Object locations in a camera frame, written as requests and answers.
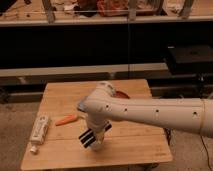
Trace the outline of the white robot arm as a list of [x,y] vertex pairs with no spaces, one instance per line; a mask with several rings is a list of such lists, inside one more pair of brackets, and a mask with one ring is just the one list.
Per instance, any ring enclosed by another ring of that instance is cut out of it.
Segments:
[[110,120],[131,121],[213,138],[213,100],[200,98],[125,99],[115,87],[101,81],[77,106],[87,114],[88,130],[79,136],[85,148],[98,149]]

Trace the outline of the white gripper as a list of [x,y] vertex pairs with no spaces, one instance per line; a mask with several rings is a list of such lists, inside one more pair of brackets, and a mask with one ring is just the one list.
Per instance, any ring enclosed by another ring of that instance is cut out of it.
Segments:
[[94,143],[96,140],[97,141],[103,141],[104,140],[105,132],[108,131],[111,128],[112,128],[112,125],[108,124],[105,127],[105,129],[101,129],[99,131],[97,131],[97,130],[92,131],[91,129],[88,129],[87,131],[85,131],[83,134],[81,134],[79,136],[79,140],[82,143],[82,145],[85,148],[87,148],[92,143]]

